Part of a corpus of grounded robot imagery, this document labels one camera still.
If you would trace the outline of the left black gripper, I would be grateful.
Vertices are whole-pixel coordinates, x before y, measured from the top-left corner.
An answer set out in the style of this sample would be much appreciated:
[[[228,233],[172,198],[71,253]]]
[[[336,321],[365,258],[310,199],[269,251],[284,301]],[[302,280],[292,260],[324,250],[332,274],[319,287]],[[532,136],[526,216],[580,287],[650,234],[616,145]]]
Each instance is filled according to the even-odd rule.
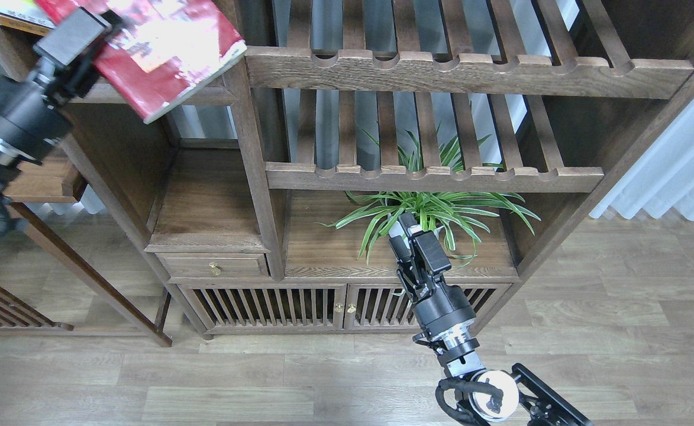
[[[99,79],[95,59],[116,35],[117,15],[78,7],[33,47],[39,60],[23,81],[0,77],[0,166],[40,163],[72,124],[61,113]]]

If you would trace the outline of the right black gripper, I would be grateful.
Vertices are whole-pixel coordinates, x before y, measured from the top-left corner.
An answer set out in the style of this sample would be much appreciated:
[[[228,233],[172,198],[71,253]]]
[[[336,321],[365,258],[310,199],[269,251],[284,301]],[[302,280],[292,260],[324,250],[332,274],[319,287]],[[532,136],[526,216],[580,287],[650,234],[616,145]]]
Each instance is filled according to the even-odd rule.
[[[414,213],[398,217],[400,234],[389,238],[412,312],[428,342],[463,344],[472,340],[469,327],[476,313],[463,289],[447,285],[443,273],[451,263],[436,236],[424,229]]]

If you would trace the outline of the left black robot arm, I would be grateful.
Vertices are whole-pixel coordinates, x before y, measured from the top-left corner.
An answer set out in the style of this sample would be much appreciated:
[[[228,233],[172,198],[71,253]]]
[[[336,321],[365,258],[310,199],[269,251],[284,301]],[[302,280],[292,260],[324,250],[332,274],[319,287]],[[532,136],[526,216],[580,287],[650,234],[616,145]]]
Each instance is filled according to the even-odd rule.
[[[20,175],[19,163],[40,165],[71,132],[61,109],[87,96],[99,78],[99,51],[123,27],[111,9],[76,8],[35,44],[39,60],[25,80],[0,76],[0,238],[17,226],[4,191]]]

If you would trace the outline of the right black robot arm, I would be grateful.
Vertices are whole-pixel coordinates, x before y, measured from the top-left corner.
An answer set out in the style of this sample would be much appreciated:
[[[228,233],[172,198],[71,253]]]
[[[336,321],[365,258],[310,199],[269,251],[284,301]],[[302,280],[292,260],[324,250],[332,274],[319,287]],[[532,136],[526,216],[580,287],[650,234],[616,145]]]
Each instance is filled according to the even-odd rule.
[[[413,340],[428,346],[444,368],[446,377],[434,396],[450,418],[463,425],[488,425],[523,407],[531,425],[591,424],[522,364],[514,364],[511,372],[484,366],[471,332],[476,313],[461,288],[446,284],[450,261],[438,237],[423,230],[414,214],[397,215],[389,234],[396,273],[421,329]]]

